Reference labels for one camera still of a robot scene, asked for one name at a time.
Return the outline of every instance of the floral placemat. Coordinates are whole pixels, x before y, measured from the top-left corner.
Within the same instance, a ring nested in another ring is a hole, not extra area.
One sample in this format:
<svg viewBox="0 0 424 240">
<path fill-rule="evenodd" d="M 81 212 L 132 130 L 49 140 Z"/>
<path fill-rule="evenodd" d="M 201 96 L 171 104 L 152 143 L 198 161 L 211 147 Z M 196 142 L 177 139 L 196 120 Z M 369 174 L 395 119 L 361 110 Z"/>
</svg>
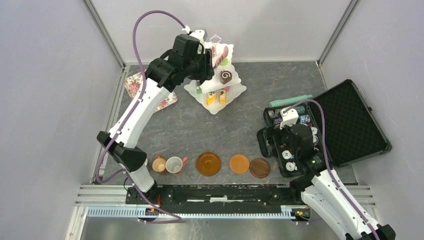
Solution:
<svg viewBox="0 0 424 240">
<path fill-rule="evenodd" d="M 126 91 L 128 92 L 129 96 L 131 97 L 131 99 L 133 99 L 136 95 L 137 95 L 137 91 L 139 90 L 139 88 L 142 86 L 143 84 L 143 76 L 142 74 L 139 72 L 137 74 L 134 74 L 130 77 L 127 77 L 124 81 L 123 81 L 123 85 L 126 89 Z M 165 98 L 160 105 L 156 108 L 156 111 L 162 110 L 166 107 L 168 107 L 169 105 L 175 103 L 178 100 L 177 95 L 175 94 L 175 92 L 171 92 L 167 98 Z"/>
</svg>

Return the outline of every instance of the mug handle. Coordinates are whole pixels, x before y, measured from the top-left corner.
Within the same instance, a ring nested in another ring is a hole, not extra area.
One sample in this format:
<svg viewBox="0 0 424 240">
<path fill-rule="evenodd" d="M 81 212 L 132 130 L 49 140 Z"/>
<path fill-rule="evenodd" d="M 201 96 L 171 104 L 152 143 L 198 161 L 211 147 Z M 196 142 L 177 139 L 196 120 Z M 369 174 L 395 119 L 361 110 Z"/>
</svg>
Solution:
<svg viewBox="0 0 424 240">
<path fill-rule="evenodd" d="M 182 166 L 184 167 L 184 166 L 185 166 L 188 162 L 189 162 L 189 158 L 185 156 L 185 157 L 182 159 Z"/>
</svg>

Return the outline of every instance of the brown saucer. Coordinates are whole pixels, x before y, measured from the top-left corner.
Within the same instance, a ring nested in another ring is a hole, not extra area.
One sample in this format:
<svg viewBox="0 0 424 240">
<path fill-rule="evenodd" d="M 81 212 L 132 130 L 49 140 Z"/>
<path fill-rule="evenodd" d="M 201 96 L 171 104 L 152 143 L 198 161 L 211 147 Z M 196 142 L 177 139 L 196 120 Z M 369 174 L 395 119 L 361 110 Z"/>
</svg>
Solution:
<svg viewBox="0 0 424 240">
<path fill-rule="evenodd" d="M 244 174 L 249 169 L 249 159 L 243 154 L 236 154 L 229 160 L 229 168 L 236 174 Z"/>
<path fill-rule="evenodd" d="M 262 158 L 256 158 L 250 163 L 250 172 L 253 176 L 258 179 L 263 179 L 268 176 L 271 172 L 271 166 L 267 160 Z"/>
<path fill-rule="evenodd" d="M 221 159 L 213 152 L 202 153 L 196 162 L 197 170 L 204 176 L 210 177 L 221 169 Z"/>
</svg>

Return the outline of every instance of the open tool case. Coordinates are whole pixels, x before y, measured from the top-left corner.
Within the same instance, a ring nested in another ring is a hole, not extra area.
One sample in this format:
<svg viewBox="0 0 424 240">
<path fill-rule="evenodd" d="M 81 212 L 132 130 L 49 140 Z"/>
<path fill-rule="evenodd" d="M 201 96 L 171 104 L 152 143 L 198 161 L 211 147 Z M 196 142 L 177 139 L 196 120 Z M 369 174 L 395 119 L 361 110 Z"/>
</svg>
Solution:
<svg viewBox="0 0 424 240">
<path fill-rule="evenodd" d="M 337 86 L 314 98 L 324 111 L 325 143 L 329 160 L 335 167 L 342 167 L 375 155 L 387 153 L 392 145 L 374 119 L 371 107 L 367 106 L 355 83 L 347 79 Z M 308 102 L 303 105 L 305 113 L 299 113 L 297 123 L 302 115 L 310 116 L 312 127 L 318 128 L 317 151 L 322 151 L 321 113 L 318 107 Z M 257 132 L 257 139 L 264 157 L 277 157 L 279 170 L 283 177 L 296 176 L 297 169 L 287 169 L 287 164 L 294 164 L 293 159 L 285 159 L 283 151 L 290 151 L 282 142 L 279 119 L 279 107 L 268 107 L 263 111 L 265 127 Z"/>
</svg>

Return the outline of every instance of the mug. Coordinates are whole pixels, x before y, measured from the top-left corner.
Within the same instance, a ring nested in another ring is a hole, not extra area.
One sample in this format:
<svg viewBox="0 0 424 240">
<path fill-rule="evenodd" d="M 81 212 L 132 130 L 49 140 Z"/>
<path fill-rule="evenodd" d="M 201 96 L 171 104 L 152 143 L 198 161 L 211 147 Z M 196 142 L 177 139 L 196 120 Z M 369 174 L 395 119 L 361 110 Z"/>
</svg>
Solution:
<svg viewBox="0 0 424 240">
<path fill-rule="evenodd" d="M 153 169 L 153 171 L 162 174 L 167 171 L 166 165 L 167 161 L 163 159 L 161 155 L 157 155 L 157 158 L 151 164 L 151 168 Z"/>
<path fill-rule="evenodd" d="M 188 157 L 184 157 L 182 160 L 177 156 L 170 157 L 166 161 L 166 170 L 172 174 L 179 174 L 188 161 Z"/>
</svg>

